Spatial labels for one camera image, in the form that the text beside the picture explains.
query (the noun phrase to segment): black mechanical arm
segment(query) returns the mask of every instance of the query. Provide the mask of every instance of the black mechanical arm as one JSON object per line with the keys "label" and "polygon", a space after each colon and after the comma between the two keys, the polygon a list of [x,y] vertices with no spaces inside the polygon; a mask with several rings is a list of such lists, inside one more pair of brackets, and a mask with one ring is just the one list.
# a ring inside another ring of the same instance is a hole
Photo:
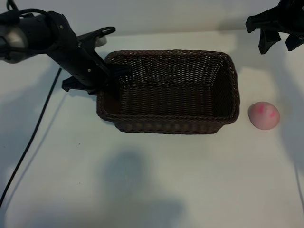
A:
{"label": "black mechanical arm", "polygon": [[130,68],[107,64],[95,52],[95,47],[106,44],[105,36],[115,32],[114,27],[77,37],[62,14],[40,9],[18,10],[13,1],[8,1],[8,9],[0,14],[0,60],[18,63],[47,54],[72,75],[63,81],[64,90],[85,90],[90,95],[103,90],[118,96],[115,81],[130,73]]}
{"label": "black mechanical arm", "polygon": [[304,43],[304,0],[281,0],[277,7],[249,17],[246,27],[249,33],[261,29],[261,54],[281,40],[279,32],[290,34],[286,45],[292,51]]}

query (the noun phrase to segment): wicker basket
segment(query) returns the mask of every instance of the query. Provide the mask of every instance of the wicker basket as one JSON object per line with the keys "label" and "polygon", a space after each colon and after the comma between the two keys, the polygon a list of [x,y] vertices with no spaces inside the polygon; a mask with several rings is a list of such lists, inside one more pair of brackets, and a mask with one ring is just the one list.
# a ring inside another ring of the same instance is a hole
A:
{"label": "wicker basket", "polygon": [[116,51],[110,64],[128,64],[120,99],[100,92],[97,113],[122,132],[213,134],[239,114],[237,73],[229,55],[214,51]]}

